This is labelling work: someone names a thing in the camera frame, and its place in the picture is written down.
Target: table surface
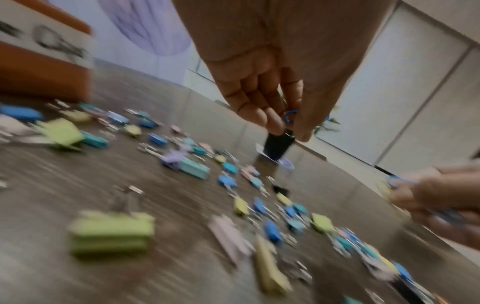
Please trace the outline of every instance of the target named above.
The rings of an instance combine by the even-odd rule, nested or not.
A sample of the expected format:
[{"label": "table surface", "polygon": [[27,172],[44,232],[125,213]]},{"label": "table surface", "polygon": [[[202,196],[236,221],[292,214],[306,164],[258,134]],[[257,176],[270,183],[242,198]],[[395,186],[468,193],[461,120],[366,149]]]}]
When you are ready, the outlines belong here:
[{"label": "table surface", "polygon": [[[2,101],[32,104],[20,98],[2,97]],[[376,193],[297,145],[286,154],[295,171],[259,157],[255,145],[265,141],[266,131],[206,97],[100,63],[92,103],[120,113],[125,107],[150,112],[167,126],[182,127],[197,142],[227,149],[242,164],[253,164],[270,192],[268,175],[291,190],[295,203],[330,217],[336,226],[350,228],[451,304],[480,298],[476,265],[455,250],[430,250],[408,236]],[[82,129],[100,134],[95,123]],[[169,132],[168,127],[158,131]],[[154,157],[137,150],[139,141],[118,134],[109,149],[85,147],[84,153],[27,146],[0,149],[0,171],[11,184],[0,193],[1,303],[338,303],[342,293],[369,303],[365,295],[355,294],[358,288],[344,283],[346,276],[377,292],[387,304],[404,303],[370,276],[357,258],[339,256],[326,237],[311,230],[298,238],[297,248],[282,250],[309,267],[314,285],[292,282],[294,291],[286,297],[264,295],[252,262],[233,268],[207,227],[214,214],[234,218],[233,199],[217,183],[221,167],[208,159],[210,178],[199,180],[161,167]],[[106,210],[114,185],[135,185],[145,192],[142,209],[156,218],[149,251],[102,260],[72,257],[67,226],[81,210]],[[249,202],[260,194],[242,177],[238,192]],[[274,202],[266,200],[271,208]],[[252,239],[255,229],[234,220]]]}]

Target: hand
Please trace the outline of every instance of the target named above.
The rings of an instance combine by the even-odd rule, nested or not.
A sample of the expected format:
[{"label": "hand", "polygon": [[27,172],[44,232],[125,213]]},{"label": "hand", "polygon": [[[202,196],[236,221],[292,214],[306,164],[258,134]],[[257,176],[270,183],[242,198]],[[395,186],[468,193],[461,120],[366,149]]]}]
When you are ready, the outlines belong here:
[{"label": "hand", "polygon": [[[429,168],[405,176],[418,184],[398,183],[390,201],[409,211],[415,222],[438,236],[480,250],[480,162]],[[452,225],[431,211],[454,209],[464,225]]]},{"label": "hand", "polygon": [[[244,119],[310,140],[359,66],[391,0],[174,0],[221,93]],[[278,93],[283,90],[284,102]],[[299,110],[292,126],[285,111]]]}]

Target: wooden table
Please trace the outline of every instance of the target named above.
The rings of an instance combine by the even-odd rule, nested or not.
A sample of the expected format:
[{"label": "wooden table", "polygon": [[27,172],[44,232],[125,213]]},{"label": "wooden table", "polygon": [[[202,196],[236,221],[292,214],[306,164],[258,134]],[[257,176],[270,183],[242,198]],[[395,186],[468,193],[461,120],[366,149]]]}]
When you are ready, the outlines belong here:
[{"label": "wooden table", "polygon": [[[32,104],[18,98],[2,101]],[[265,141],[266,131],[204,96],[100,63],[94,77],[93,104],[120,113],[125,107],[148,111],[167,126],[181,126],[198,142],[227,149],[242,164],[254,164],[267,185],[265,177],[274,176],[291,190],[294,202],[327,215],[336,226],[350,228],[451,304],[478,302],[480,273],[476,265],[454,250],[438,253],[406,235],[403,224],[377,194],[299,146],[292,146],[286,155],[295,171],[258,157],[255,144]],[[83,129],[100,134],[101,127],[92,123]],[[169,132],[169,127],[159,130]],[[0,148],[0,171],[11,184],[0,192],[0,303],[337,303],[331,299],[342,290],[325,288],[326,281],[339,276],[336,270],[325,271],[331,264],[346,269],[387,304],[403,303],[370,276],[357,258],[339,256],[327,238],[314,231],[298,238],[298,248],[283,250],[310,268],[314,286],[293,282],[294,292],[289,296],[265,296],[252,263],[234,269],[207,228],[214,214],[234,217],[233,200],[217,183],[220,166],[207,160],[210,179],[199,180],[161,167],[154,157],[137,150],[139,141],[118,134],[108,150],[85,147],[84,153],[26,146]],[[252,202],[260,195],[245,179],[239,177],[238,183],[245,200]],[[68,253],[66,227],[81,210],[105,210],[114,185],[135,185],[145,192],[143,211],[156,218],[151,249],[135,257],[73,258]],[[266,200],[271,208],[275,208],[274,202],[273,198]],[[235,221],[251,239],[254,228],[240,219]],[[350,292],[348,286],[341,288]]]}]

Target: floor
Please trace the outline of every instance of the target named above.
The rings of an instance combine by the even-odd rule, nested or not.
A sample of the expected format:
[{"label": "floor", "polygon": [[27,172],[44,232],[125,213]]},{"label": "floor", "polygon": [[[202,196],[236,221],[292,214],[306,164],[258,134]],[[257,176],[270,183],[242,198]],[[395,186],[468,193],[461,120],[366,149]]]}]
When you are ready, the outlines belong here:
[{"label": "floor", "polygon": [[[226,103],[225,98],[220,93],[217,85],[209,79],[198,75],[197,73],[187,70],[184,77],[183,85],[191,88],[194,91],[212,99],[220,100]],[[364,185],[380,194],[377,189],[377,182],[385,179],[388,175],[375,169],[374,167],[367,165],[366,163],[348,155],[340,149],[324,142],[321,139],[313,137],[307,143],[300,143],[307,148],[325,156],[329,163],[337,166],[338,168],[348,172]],[[458,250],[468,259],[480,266],[480,252],[470,249],[468,247],[446,241],[450,246]]]}]

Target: orange box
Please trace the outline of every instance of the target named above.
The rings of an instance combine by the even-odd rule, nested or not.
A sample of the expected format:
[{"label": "orange box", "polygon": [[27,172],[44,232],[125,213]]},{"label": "orange box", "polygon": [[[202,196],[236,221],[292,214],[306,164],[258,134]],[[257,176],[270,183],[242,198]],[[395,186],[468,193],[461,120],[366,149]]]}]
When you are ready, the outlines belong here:
[{"label": "orange box", "polygon": [[0,93],[89,100],[92,29],[42,0],[0,1]]}]

